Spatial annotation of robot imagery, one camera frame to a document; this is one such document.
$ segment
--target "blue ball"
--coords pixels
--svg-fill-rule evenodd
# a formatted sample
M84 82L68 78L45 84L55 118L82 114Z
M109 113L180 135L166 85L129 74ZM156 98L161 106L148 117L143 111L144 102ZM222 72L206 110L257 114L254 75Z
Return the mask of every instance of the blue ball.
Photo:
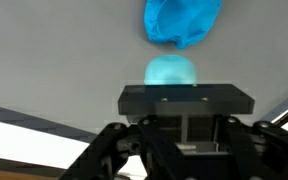
M197 84L194 64L180 55L158 56L147 65L144 84Z

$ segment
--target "glowing blue sphere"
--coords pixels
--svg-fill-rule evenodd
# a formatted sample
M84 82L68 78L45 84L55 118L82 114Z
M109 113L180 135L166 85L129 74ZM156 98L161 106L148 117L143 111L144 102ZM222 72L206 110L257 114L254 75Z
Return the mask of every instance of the glowing blue sphere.
M144 84L197 84L194 64L180 55L158 56L147 65Z

